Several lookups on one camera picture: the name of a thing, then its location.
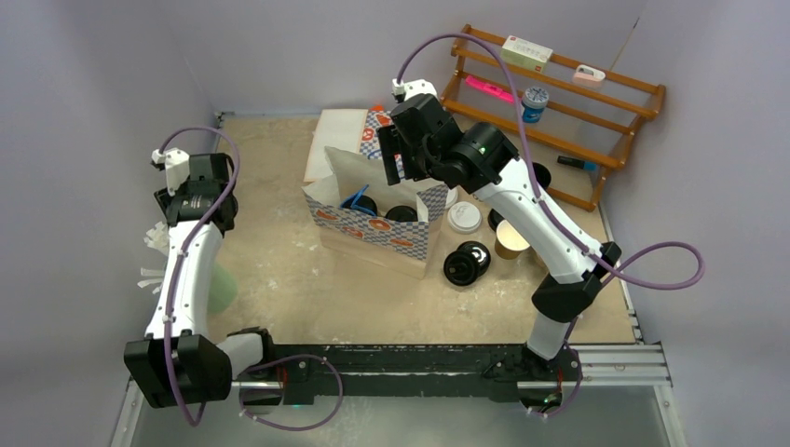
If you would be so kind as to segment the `blue white jar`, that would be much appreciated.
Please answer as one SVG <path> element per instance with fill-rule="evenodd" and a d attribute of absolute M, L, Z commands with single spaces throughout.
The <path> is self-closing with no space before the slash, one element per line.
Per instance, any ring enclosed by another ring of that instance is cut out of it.
<path fill-rule="evenodd" d="M 533 86 L 526 89 L 521 98 L 522 120 L 528 124 L 537 123 L 548 106 L 549 97 L 545 88 Z"/>

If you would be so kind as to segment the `checkered paper bag blue handles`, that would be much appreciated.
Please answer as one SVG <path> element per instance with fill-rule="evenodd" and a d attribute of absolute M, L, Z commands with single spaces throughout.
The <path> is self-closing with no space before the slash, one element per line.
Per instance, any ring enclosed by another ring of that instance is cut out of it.
<path fill-rule="evenodd" d="M 325 148 L 331 174 L 303 193 L 324 247 L 421 279 L 449 189 L 432 179 L 388 184 L 382 160 Z"/>

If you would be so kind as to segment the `white green box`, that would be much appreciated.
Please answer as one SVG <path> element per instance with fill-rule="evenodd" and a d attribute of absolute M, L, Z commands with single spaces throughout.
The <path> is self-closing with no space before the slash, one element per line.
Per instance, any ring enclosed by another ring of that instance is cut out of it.
<path fill-rule="evenodd" d="M 552 48 L 515 35 L 509 35 L 499 51 L 499 56 L 504 62 L 534 73 L 543 73 L 552 55 Z"/>

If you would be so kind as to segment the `white cup lid far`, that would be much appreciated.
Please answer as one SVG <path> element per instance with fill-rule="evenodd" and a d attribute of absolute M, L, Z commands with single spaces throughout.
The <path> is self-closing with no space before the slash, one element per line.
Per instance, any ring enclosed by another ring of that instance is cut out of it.
<path fill-rule="evenodd" d="M 445 197 L 445 206 L 444 206 L 444 208 L 446 210 L 449 210 L 452 206 L 454 206 L 456 204 L 457 200 L 458 200 L 458 191 L 457 191 L 457 189 L 456 188 L 449 189 L 447 191 L 447 194 L 446 194 L 446 197 Z"/>

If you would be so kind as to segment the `white cup lid near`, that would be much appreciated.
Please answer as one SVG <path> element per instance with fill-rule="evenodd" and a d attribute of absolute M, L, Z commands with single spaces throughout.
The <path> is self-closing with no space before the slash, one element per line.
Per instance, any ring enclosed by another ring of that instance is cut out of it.
<path fill-rule="evenodd" d="M 482 224 L 480 210 L 468 201 L 458 201 L 447 211 L 449 226 L 457 233 L 468 235 L 475 233 Z"/>

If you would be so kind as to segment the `black blue marker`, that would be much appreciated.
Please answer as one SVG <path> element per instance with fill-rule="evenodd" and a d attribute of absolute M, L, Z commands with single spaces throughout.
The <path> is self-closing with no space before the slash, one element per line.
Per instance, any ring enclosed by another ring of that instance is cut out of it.
<path fill-rule="evenodd" d="M 558 156 L 556 162 L 563 166 L 568 166 L 570 168 L 575 168 L 575 169 L 582 169 L 586 171 L 595 171 L 597 169 L 597 165 L 591 161 L 574 158 L 570 156 Z"/>

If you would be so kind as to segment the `black aluminium base frame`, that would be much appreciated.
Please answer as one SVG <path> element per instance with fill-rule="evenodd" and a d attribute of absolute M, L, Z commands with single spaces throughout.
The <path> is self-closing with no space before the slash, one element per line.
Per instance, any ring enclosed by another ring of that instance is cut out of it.
<path fill-rule="evenodd" d="M 278 344 L 264 330 L 215 344 L 202 335 L 126 344 L 123 360 L 155 408 L 226 399 L 233 387 L 257 403 L 265 390 L 286 405 L 317 397 L 486 398 L 552 411 L 575 386 L 664 386 L 657 345 L 580 345 L 545 360 L 523 344 Z"/>

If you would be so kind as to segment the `black lid stack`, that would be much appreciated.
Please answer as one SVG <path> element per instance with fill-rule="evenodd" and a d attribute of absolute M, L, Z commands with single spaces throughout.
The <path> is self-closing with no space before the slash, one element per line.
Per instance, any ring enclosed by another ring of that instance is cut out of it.
<path fill-rule="evenodd" d="M 480 276 L 487 272 L 491 264 L 491 253 L 482 242 L 474 240 L 466 241 L 460 244 L 458 249 L 460 251 L 469 252 L 475 257 L 479 265 Z"/>
<path fill-rule="evenodd" d="M 480 266 L 471 253 L 453 251 L 443 262 L 443 274 L 453 285 L 466 287 L 477 280 L 480 275 Z"/>

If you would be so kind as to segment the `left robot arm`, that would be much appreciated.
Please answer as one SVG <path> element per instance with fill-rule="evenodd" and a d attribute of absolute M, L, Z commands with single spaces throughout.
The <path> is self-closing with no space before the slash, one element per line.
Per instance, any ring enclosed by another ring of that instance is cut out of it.
<path fill-rule="evenodd" d="M 166 177 L 155 199 L 166 219 L 168 259 L 155 313 L 143 339 L 126 344 L 124 363 L 154 408 L 224 400 L 243 372 L 265 381 L 278 368 L 265 329 L 232 332 L 220 344 L 207 337 L 215 259 L 238 214 L 234 162 L 174 148 L 155 150 L 152 164 Z"/>

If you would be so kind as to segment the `dark paper cup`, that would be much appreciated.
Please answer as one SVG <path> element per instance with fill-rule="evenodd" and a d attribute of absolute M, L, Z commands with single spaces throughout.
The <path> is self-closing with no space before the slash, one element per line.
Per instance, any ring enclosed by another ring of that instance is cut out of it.
<path fill-rule="evenodd" d="M 532 167 L 539 186 L 544 190 L 548 190 L 552 182 L 552 174 L 549 169 L 538 162 L 533 162 Z"/>

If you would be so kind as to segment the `stack of flat paper bags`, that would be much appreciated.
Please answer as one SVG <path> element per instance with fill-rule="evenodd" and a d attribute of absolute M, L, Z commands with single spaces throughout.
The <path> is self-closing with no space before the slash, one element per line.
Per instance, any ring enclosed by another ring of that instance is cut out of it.
<path fill-rule="evenodd" d="M 377 131 L 390 124 L 389 112 L 380 105 L 367 110 L 323 110 L 313 132 L 303 181 L 312 183 L 332 174 L 325 155 L 326 146 L 367 158 L 380 158 Z"/>

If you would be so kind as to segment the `brown paper cup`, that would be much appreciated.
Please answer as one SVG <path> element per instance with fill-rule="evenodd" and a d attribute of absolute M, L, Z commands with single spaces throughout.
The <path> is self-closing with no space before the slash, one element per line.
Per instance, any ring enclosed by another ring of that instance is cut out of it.
<path fill-rule="evenodd" d="M 497 225 L 495 252 L 499 258 L 514 260 L 529 248 L 529 242 L 508 221 Z"/>

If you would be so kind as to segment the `black lids by cups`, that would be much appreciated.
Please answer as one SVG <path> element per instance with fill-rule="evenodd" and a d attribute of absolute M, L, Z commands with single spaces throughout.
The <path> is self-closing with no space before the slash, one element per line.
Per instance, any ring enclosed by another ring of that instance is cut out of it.
<path fill-rule="evenodd" d="M 487 223 L 489 228 L 496 232 L 498 226 L 504 221 L 504 217 L 496 210 L 490 210 L 487 214 Z"/>

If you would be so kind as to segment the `white straws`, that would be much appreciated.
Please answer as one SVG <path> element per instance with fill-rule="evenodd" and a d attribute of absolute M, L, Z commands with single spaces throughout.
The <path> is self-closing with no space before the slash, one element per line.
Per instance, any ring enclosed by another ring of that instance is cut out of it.
<path fill-rule="evenodd" d="M 148 249 L 151 259 L 140 268 L 137 286 L 159 295 L 163 288 L 165 270 L 170 250 L 169 227 L 164 222 L 155 223 L 143 236 L 143 243 Z"/>

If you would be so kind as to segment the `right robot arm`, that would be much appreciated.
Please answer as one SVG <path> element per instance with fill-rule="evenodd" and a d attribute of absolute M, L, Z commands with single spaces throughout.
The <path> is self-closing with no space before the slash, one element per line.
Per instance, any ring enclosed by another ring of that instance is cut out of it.
<path fill-rule="evenodd" d="M 377 132 L 388 184 L 431 178 L 461 187 L 498 212 L 546 265 L 548 274 L 532 294 L 538 315 L 523 365 L 534 378 L 548 377 L 559 367 L 571 322 L 602 290 L 620 248 L 576 225 L 496 126 L 480 122 L 463 131 L 428 93 L 398 104 L 389 116 L 390 125 Z"/>

